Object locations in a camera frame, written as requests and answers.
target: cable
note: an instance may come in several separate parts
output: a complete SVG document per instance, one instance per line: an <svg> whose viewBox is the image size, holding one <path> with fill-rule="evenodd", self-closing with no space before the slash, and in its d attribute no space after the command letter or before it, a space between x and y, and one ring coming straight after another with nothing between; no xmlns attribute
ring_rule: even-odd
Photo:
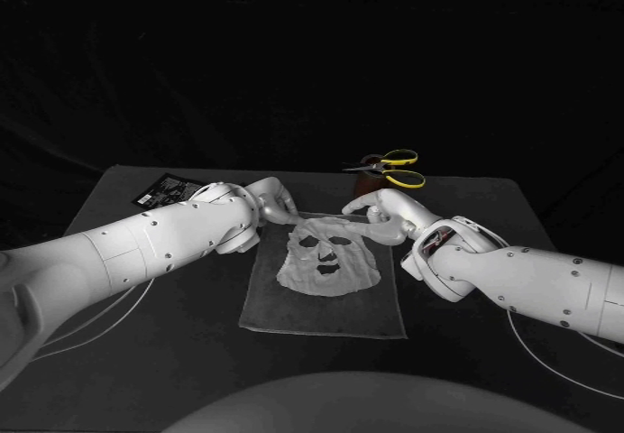
<svg viewBox="0 0 624 433"><path fill-rule="evenodd" d="M129 308L129 310L126 311L126 313L123 314L123 316L112 323L112 325L102 331L99 332L99 334L96 334L92 338L89 338L86 341L83 341L81 343L79 343L77 345L71 345L69 347L66 347L64 349L60 349L54 352L50 352L48 354L40 355L37 356L31 362L34 362L38 359L43 359L51 355L56 354L61 354L61 352L66 352L67 350L74 349L76 347L79 347L80 345L86 345L87 343L90 343L92 341L94 341L100 336L103 336L103 334L107 333L107 331L110 331L110 329L119 324L119 322L126 318L126 315L132 312L133 308L138 306L139 301L142 300L142 297L145 296L146 292L149 291L149 287L152 286L152 279L149 281L149 284L146 285L146 288L143 290L143 292L139 295L139 298L136 299L136 302L133 303L132 307Z"/></svg>
<svg viewBox="0 0 624 433"><path fill-rule="evenodd" d="M90 318L76 329L73 329L70 332L67 332L66 334L63 334L61 336L57 336L56 338L53 338L51 340L45 341L45 343L41 345L41 348L45 347L47 345L53 345L57 341L60 341L63 338L66 338L67 336L71 336L80 329L84 329L84 327L87 327L102 316L103 314L107 313L107 311L110 311L112 307L123 300L123 298L126 297L126 295L132 292L132 290L136 288L136 286L132 286L126 292L123 293L123 296L97 313L97 315Z"/></svg>
<svg viewBox="0 0 624 433"><path fill-rule="evenodd" d="M603 350L606 350L607 352L610 352L613 355L620 356L624 358L624 354L619 353L616 350L613 350L607 345L603 345L602 343L599 343L597 341L595 341L586 334L583 334L582 332L579 332L580 336L587 339L596 346L599 346Z"/></svg>
<svg viewBox="0 0 624 433"><path fill-rule="evenodd" d="M525 352L533 356L534 360L541 364L541 366L546 367L546 369L550 370L557 376L563 377L570 383L574 383L577 386L582 386L584 389L587 389L593 392L597 392L599 394L602 394L607 397L612 397L613 399L624 400L624 397L620 395L615 395L615 394L610 394L609 392L596 390L595 388L589 387L589 385L586 385L584 383L580 383L580 382L574 381L573 379L570 379L567 376L560 374L551 367L548 367L546 365L546 363L537 358L535 354L530 351L528 347L524 344L522 339L520 338L520 334L517 333L515 326L512 325L511 313L508 311L507 311L507 317L509 319L511 330L512 330L512 334L515 335L517 341L522 345Z"/></svg>

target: dark table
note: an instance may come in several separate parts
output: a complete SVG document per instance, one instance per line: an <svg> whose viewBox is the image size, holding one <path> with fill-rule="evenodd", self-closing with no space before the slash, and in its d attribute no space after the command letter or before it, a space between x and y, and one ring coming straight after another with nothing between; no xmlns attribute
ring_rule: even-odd
<svg viewBox="0 0 624 433"><path fill-rule="evenodd" d="M348 174L113 166L67 234L136 214L139 208L129 202L165 172L204 183L250 183L275 176L302 211L337 214L351 199ZM424 188L406 193L435 214L472 219L509 244L553 250L511 180L427 177ZM619 431L624 401L576 387L537 364L514 339L505 312L476 290L459 303L436 297L399 266L409 247L407 241L391 248L407 340L275 335L239 328L256 248L243 254L213 253L155 280L138 308L100 339L25 368L0 393L0 429L158 431L252 385L348 370L466 383L596 431ZM92 336L122 313L119 308L70 342ZM577 350L582 338L574 333L524 320L543 332L544 341L554 338Z"/></svg>

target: gray towel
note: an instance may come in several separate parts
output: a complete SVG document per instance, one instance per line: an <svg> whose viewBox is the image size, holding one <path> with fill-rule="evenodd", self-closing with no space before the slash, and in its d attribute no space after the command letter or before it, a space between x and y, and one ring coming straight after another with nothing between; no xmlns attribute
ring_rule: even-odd
<svg viewBox="0 0 624 433"><path fill-rule="evenodd" d="M364 216L329 216L305 212L301 212L301 216L339 217L365 222ZM275 278L286 256L285 244L292 229L293 226L270 223L262 228L239 327L309 336L406 338L396 299L390 247L364 238L380 274L375 286L335 298L309 296L283 287Z"/></svg>

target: eye hole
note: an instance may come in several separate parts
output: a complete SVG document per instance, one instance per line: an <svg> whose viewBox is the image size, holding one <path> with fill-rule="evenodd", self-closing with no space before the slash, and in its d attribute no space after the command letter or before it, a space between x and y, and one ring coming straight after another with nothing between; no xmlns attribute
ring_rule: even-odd
<svg viewBox="0 0 624 433"><path fill-rule="evenodd" d="M328 241L334 245L348 245L351 241L345 237L332 236L328 238Z"/></svg>
<svg viewBox="0 0 624 433"><path fill-rule="evenodd" d="M308 236L305 239L298 241L298 244L305 248L312 248L318 244L318 239L313 236Z"/></svg>

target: scissors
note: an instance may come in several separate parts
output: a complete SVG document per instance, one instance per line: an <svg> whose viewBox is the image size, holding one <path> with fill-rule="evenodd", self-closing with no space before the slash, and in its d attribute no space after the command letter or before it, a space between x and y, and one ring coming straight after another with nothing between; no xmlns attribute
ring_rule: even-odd
<svg viewBox="0 0 624 433"><path fill-rule="evenodd" d="M424 186L424 177L419 173L410 170L397 170L393 168L393 166L404 166L416 162L417 154L413 151L409 151L407 149L399 149L396 151L387 152L384 155L370 155L370 157L377 157L380 161L365 165L364 167L342 169L342 171L378 171L386 179L394 185L399 185L399 187L413 189Z"/></svg>

